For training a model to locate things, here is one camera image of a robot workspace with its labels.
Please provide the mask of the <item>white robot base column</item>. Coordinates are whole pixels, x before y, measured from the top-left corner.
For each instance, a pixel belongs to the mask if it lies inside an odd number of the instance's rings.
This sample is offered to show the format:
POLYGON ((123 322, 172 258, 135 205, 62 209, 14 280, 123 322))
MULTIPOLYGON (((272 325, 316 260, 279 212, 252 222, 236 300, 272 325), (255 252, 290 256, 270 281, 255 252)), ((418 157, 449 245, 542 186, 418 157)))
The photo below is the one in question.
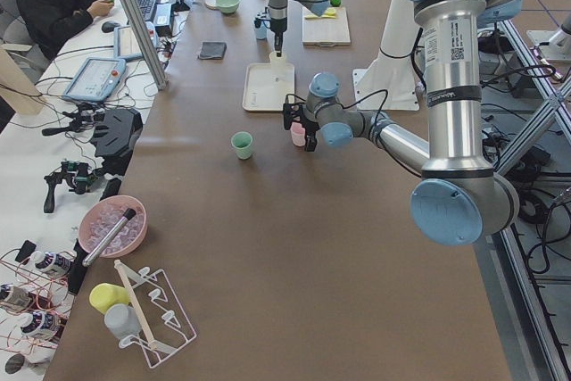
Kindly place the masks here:
POLYGON ((377 58, 366 69, 353 71, 357 108, 416 111, 415 73, 410 53, 418 34, 410 0, 391 0, 377 58))

